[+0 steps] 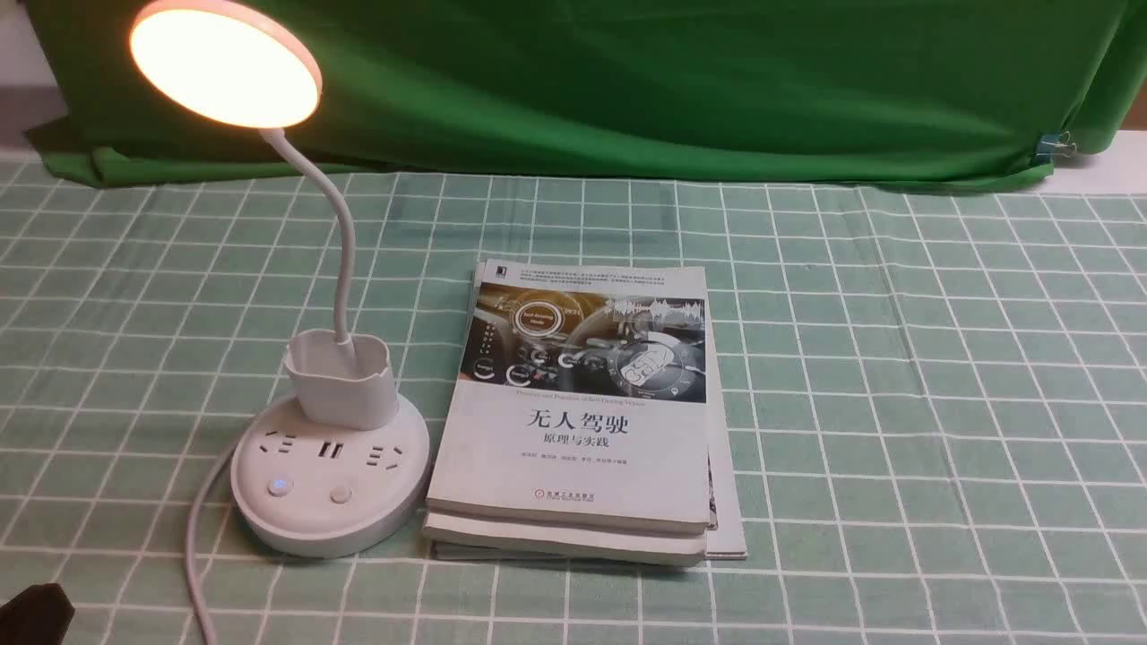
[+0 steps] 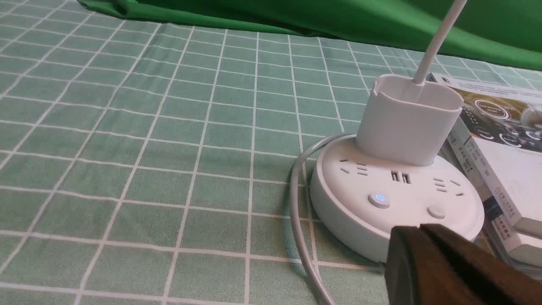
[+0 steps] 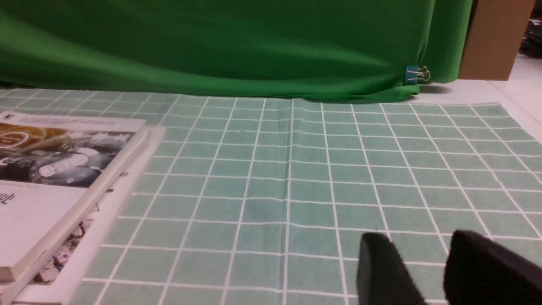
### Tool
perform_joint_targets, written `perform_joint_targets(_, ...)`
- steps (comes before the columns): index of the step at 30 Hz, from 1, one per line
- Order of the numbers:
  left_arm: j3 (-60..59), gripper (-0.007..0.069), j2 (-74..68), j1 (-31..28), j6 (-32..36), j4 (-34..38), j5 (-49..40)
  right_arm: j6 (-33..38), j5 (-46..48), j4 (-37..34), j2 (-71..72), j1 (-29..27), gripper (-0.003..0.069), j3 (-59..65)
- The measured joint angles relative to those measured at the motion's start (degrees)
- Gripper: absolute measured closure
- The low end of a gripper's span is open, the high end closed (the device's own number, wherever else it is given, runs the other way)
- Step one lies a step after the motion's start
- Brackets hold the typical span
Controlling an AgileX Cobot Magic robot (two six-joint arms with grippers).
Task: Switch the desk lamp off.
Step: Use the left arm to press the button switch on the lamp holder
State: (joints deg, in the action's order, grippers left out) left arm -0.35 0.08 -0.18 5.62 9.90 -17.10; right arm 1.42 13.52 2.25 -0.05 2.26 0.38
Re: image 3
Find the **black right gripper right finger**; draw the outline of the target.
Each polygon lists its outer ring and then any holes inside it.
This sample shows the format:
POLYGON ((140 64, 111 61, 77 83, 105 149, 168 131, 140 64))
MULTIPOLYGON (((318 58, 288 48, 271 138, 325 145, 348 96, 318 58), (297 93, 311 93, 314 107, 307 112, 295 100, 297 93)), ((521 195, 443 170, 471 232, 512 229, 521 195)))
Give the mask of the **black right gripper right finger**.
POLYGON ((472 230, 456 230, 443 282, 450 305, 540 305, 542 269, 472 230))

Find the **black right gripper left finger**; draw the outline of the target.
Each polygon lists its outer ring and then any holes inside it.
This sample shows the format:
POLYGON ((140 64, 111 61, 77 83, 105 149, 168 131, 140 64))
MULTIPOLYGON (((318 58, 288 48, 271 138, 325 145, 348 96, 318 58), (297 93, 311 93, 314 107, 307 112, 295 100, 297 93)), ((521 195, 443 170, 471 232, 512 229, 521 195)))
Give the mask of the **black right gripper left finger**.
POLYGON ((397 248, 387 236, 364 233, 356 276, 360 305, 425 305, 397 248))

